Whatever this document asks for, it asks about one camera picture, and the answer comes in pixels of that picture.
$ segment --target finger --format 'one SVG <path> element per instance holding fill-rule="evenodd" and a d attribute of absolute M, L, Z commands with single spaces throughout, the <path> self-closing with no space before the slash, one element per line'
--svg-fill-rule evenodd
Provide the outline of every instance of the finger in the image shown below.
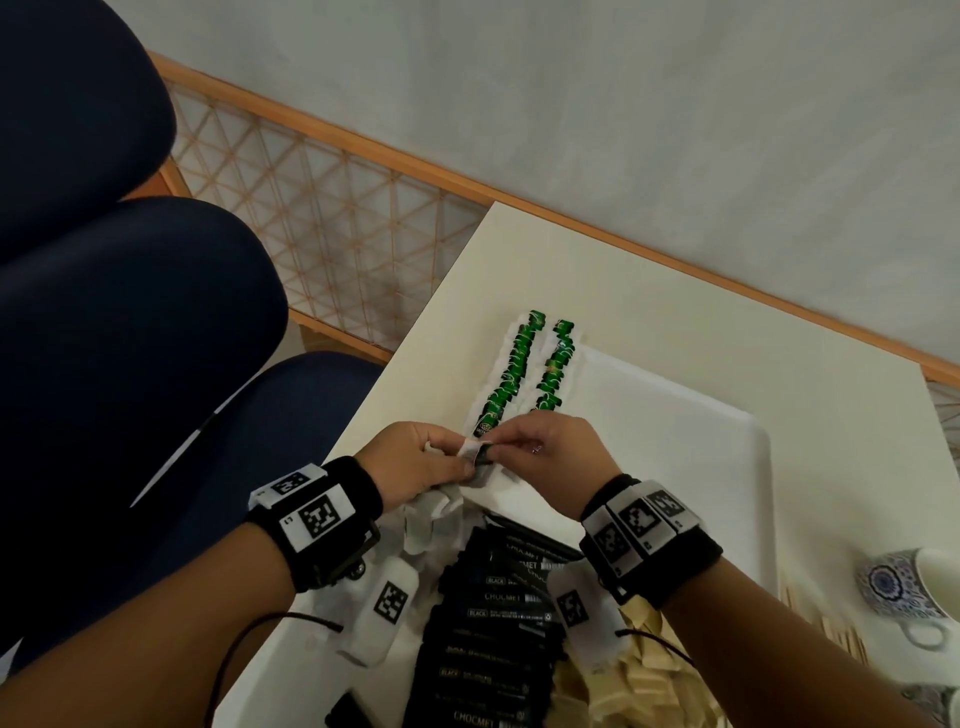
<path fill-rule="evenodd" d="M 428 487 L 442 483 L 459 483 L 473 477 L 473 466 L 463 458 L 452 455 L 425 452 L 423 467 Z"/>
<path fill-rule="evenodd" d="M 452 429 L 431 425 L 430 423 L 411 423 L 417 433 L 417 445 L 420 449 L 430 443 L 431 446 L 443 450 L 447 455 L 456 455 L 464 446 L 464 436 Z"/>
<path fill-rule="evenodd" d="M 487 433 L 485 439 L 497 444 L 515 443 L 522 440 L 537 440 L 546 443 L 556 427 L 557 418 L 562 416 L 556 412 L 543 409 L 528 412 L 494 427 Z"/>
<path fill-rule="evenodd" d="M 487 457 L 508 471 L 516 473 L 528 483 L 539 481 L 538 473 L 543 469 L 543 456 L 516 448 L 513 445 L 494 445 L 487 450 Z"/>

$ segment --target right hand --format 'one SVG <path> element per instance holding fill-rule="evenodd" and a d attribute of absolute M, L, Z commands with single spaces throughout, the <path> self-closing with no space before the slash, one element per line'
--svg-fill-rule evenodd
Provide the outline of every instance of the right hand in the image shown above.
<path fill-rule="evenodd" d="M 590 423 L 537 410 L 492 429 L 488 457 L 513 471 L 557 511 L 578 521 L 590 499 L 622 471 Z"/>

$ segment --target black cord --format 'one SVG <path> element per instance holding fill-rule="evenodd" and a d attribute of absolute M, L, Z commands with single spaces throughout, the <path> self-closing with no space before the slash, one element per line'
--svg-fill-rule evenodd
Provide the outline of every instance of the black cord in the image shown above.
<path fill-rule="evenodd" d="M 662 644 L 668 650 L 673 652 L 677 657 L 686 662 L 691 667 L 696 668 L 697 666 L 693 664 L 693 660 L 684 655 L 684 652 L 677 647 L 673 646 L 663 637 L 658 637 L 657 635 L 651 634 L 650 632 L 644 632 L 642 629 L 618 629 L 614 632 L 614 635 L 617 637 L 626 637 L 627 635 L 637 635 L 638 637 L 645 637 L 648 640 L 653 640 L 654 642 Z"/>
<path fill-rule="evenodd" d="M 328 627 L 334 632 L 344 631 L 342 624 L 337 624 L 335 621 L 320 619 L 319 617 L 314 617 L 313 615 L 306 615 L 302 612 L 270 612 L 254 619 L 250 624 L 240 630 L 240 634 L 234 638 L 229 649 L 227 650 L 227 654 L 224 655 L 223 662 L 220 663 L 220 669 L 217 670 L 217 677 L 213 681 L 213 690 L 210 692 L 210 701 L 206 704 L 204 728 L 212 728 L 213 726 L 213 715 L 217 712 L 217 703 L 220 702 L 220 689 L 224 686 L 224 678 L 227 676 L 227 667 L 230 664 L 230 659 L 233 657 L 233 653 L 236 652 L 237 648 L 240 646 L 240 643 L 244 641 L 244 638 L 246 638 L 247 635 L 249 635 L 261 624 L 265 624 L 268 621 L 273 621 L 274 619 L 284 619 L 287 617 L 291 619 L 303 619 L 304 621 L 312 621 L 316 624 L 322 624 L 324 627 Z"/>

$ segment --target blue chair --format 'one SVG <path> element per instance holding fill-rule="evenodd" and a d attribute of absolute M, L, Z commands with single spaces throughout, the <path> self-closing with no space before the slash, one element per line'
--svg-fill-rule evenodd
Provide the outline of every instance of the blue chair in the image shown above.
<path fill-rule="evenodd" d="M 17 670 L 218 541 L 250 490 L 323 462 L 380 369 L 317 352 L 244 386 L 283 336 L 282 286 L 228 212 L 117 202 L 175 118 L 105 3 L 3 4 L 0 64 L 0 654 L 22 638 Z"/>

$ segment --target cup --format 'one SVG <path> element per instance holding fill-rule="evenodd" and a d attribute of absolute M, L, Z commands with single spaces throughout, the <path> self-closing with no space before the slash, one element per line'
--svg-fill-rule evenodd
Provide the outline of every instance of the cup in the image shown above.
<path fill-rule="evenodd" d="M 943 652 L 950 627 L 960 617 L 960 563 L 933 548 L 892 551 L 856 567 L 856 584 L 877 614 L 892 617 L 914 646 Z M 932 628 L 939 640 L 925 642 L 918 629 Z"/>
<path fill-rule="evenodd" d="M 900 686 L 900 694 L 916 704 L 944 728 L 960 728 L 960 689 L 954 685 L 913 683 Z"/>

